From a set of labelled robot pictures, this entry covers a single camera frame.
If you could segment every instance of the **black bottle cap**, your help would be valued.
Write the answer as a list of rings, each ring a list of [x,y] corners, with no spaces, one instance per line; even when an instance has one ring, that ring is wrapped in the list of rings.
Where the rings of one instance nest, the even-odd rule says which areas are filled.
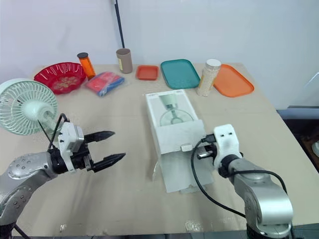
[[[85,58],[85,57],[88,57],[89,54],[87,52],[81,52],[79,54],[77,54],[78,58]]]

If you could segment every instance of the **white fan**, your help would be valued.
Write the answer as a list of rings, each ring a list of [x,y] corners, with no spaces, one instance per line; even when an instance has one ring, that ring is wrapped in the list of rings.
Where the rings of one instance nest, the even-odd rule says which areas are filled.
[[[0,85],[0,125],[6,130],[29,135],[44,128],[53,130],[57,116],[54,93],[44,84],[18,78]]]

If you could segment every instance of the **red and blue package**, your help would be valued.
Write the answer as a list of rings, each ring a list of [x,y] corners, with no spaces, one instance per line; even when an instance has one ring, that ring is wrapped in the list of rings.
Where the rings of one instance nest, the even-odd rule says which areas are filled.
[[[106,71],[93,77],[85,86],[97,93],[98,96],[104,96],[123,82],[124,78],[122,76]]]

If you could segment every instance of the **red bowl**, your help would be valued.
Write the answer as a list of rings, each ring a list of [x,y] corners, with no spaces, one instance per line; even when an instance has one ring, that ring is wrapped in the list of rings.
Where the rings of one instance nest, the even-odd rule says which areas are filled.
[[[34,77],[35,81],[45,84],[56,95],[66,94],[79,88],[85,79],[82,66],[74,62],[48,66]]]

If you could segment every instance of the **orange bottle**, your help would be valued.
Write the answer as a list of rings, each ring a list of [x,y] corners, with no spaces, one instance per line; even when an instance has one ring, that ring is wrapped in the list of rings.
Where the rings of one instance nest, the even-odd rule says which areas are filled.
[[[80,59],[83,70],[84,70],[85,74],[87,75],[87,77],[89,78],[89,80],[92,79],[93,77],[95,77],[95,71],[94,71],[93,66],[91,64],[89,54],[86,52],[81,52],[77,56]]]

